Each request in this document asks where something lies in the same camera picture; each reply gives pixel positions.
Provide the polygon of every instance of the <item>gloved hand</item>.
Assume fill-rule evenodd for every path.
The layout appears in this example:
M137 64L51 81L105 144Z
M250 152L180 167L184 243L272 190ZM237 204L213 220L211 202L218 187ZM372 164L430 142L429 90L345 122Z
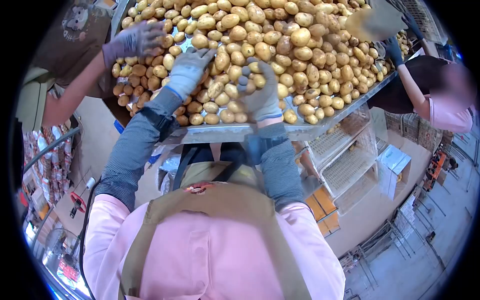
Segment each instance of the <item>gloved hand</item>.
M216 49L197 49L190 47L181 53L170 72L170 81L166 87L177 93L182 100L197 87L205 68L212 60Z
M380 43L382 43L383 47L385 48L386 55L390 56L390 59L395 67L404 64L402 59L402 50L400 50L400 46L398 45L398 42L394 36Z
M155 55L153 49L162 44L162 40L157 37L165 35L162 30L163 22L151 24L141 22L122 30L102 46L105 66L111 67L120 57Z
M417 25L417 22L415 22L415 19L411 14L408 12L405 13L402 17L402 21L407 24L407 26L413 31L413 33L417 36L419 40L424 39L423 38L423 33L420 31L419 26Z
M249 57L247 62L258 61L256 58ZM267 63L260 61L258 67L262 71L265 78L265 86L253 94L245 96L243 103L247 107L247 111L252 113L255 121L262 121L265 119L278 118L282 116L282 110L278 107L278 94L275 73L272 67ZM247 89L248 76L252 72L248 66L241 69L242 76L239 78L237 89L239 92L245 92Z

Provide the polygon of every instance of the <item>shirt button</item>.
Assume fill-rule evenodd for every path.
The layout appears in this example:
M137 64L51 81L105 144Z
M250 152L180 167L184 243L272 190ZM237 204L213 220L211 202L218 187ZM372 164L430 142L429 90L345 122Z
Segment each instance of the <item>shirt button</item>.
M197 288L204 288L205 283L203 281L197 281Z
M204 256L205 255L205 249L201 248L201 247L198 247L197 249L195 249L195 254L198 255L198 256Z

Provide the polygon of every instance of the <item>brown apron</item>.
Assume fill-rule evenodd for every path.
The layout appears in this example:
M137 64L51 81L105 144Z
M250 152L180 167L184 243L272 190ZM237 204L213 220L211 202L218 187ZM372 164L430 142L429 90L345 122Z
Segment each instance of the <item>brown apron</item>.
M144 222L125 258L119 300L123 300L125 295L139 297L145 258L156 227L166 217L181 211L202 212L210 217L229 218L256 226L262 233L285 299L310 300L310 293L295 257L276 220L273 201L246 185L219 181L199 182L205 179L202 175L205 166L205 163L190 165L182 181L182 188L151 200L148 204ZM240 178L245 171L246 169L237 170L232 178Z

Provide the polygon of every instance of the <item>orange forklift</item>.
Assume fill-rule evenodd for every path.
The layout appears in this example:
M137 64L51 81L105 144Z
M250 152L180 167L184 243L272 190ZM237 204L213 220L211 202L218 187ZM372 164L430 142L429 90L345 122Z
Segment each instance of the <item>orange forklift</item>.
M445 154L441 149L437 149L433 154L432 160L425 172L425 175L427 175L427 179L423 183L423 188L427 192L432 190L433 185L438 179L438 175L440 175L440 172L442 171L442 169L444 169L444 164L446 163L448 166L449 161L447 160L447 158L448 155Z

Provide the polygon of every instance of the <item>white box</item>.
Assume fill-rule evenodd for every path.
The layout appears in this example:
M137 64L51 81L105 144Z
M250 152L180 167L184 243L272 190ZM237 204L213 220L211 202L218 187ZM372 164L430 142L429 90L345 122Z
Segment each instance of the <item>white box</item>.
M380 192L387 195L391 200L394 200L405 188L410 173L411 160L410 156L393 145L388 145L377 157ZM400 173L402 173L402 179L397 182Z

